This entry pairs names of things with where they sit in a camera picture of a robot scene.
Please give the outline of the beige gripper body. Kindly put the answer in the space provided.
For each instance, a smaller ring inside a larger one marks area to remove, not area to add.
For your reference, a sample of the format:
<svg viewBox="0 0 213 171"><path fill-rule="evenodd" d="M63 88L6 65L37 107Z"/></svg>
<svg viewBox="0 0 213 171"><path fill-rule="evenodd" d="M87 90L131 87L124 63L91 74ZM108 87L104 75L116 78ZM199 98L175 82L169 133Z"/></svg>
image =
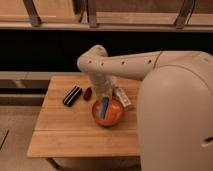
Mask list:
<svg viewBox="0 0 213 171"><path fill-rule="evenodd" d="M98 99L112 97L112 86L109 76L92 76L91 83Z"/></svg>

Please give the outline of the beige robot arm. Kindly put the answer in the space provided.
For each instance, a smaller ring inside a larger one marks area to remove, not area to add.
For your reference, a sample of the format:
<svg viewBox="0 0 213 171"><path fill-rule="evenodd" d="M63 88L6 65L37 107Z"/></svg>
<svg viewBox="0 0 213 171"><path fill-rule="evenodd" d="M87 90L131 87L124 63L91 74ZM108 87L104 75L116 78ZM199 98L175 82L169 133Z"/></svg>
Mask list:
<svg viewBox="0 0 213 171"><path fill-rule="evenodd" d="M109 57L96 45L77 65L100 88L107 75L140 82L142 171L213 171L213 55L157 51Z"/></svg>

